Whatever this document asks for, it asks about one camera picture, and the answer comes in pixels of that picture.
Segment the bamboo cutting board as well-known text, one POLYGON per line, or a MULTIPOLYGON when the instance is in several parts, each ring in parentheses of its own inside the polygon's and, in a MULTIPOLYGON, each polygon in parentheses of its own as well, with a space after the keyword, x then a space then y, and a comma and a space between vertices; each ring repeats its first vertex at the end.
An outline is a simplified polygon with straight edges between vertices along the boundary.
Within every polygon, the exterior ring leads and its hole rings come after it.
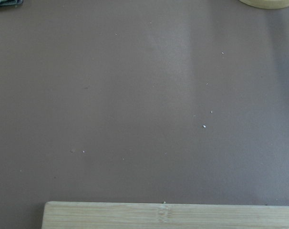
POLYGON ((50 201, 44 229, 289 229, 289 207, 50 201))

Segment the folded grey cloth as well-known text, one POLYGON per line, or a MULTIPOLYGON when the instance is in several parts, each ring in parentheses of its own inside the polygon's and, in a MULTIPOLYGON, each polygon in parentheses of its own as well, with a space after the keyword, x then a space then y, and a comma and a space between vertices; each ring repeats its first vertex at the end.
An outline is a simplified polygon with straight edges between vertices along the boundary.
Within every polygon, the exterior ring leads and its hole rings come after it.
POLYGON ((11 6, 11 5, 20 5, 23 3, 23 0, 0 0, 0 7, 2 6, 11 6))

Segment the wooden stand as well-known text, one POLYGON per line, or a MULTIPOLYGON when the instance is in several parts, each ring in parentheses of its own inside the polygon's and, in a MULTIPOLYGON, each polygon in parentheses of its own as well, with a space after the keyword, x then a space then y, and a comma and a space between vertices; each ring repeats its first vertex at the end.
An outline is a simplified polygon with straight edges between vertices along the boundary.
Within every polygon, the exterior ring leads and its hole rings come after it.
POLYGON ((240 2, 259 9, 275 10, 289 7, 289 0, 239 0, 240 2))

